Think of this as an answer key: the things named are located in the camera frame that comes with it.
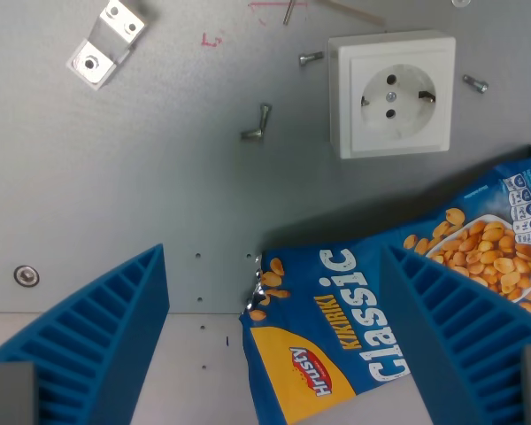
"blue ribbed plastic part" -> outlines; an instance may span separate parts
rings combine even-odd
[[[40,425],[128,424],[168,311],[158,245],[22,329],[0,362],[35,363]]]
[[[523,423],[531,313],[420,255],[385,247],[381,305],[438,425]]]

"white bowl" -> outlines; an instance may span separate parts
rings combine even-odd
[[[465,229],[467,228],[470,228],[476,221],[485,221],[486,223],[491,223],[492,221],[499,221],[500,223],[503,223],[504,226],[506,226],[506,228],[513,228],[513,226],[508,223],[507,221],[505,220],[502,220],[500,219],[499,217],[495,216],[495,215],[492,215],[492,214],[486,214],[486,215],[482,215],[480,218],[474,220],[474,221],[470,221],[468,224],[464,225],[458,232],[455,232],[453,233],[452,235],[444,238],[440,243],[438,243],[436,245],[436,247],[434,247],[431,251],[428,252],[427,254],[427,257],[430,257],[433,253],[439,251],[441,249],[441,247],[443,246],[443,244],[446,242],[446,241],[451,241],[452,239],[456,239],[458,237],[458,235],[460,234],[460,232],[464,231]],[[531,287],[528,288],[527,290],[523,290],[523,292],[521,293],[521,297],[517,298],[517,299],[514,299],[513,302],[514,303],[517,303],[519,302],[520,300],[522,300],[529,292],[531,292]]]

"hrusty logo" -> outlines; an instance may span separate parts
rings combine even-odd
[[[307,386],[315,391],[317,397],[332,394],[333,383],[319,358],[306,348],[290,347],[289,349],[293,354],[293,366],[303,374]]]

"blue snack bag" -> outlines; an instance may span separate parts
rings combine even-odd
[[[264,252],[240,316],[260,424],[296,423],[410,373],[378,306],[383,244],[413,249],[531,313],[531,157],[495,167],[400,228]]]

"bowl of peanuts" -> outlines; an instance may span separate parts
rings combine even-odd
[[[527,297],[531,292],[531,245],[515,243],[512,225],[495,215],[483,215],[460,226],[427,257],[514,303],[531,297]]]

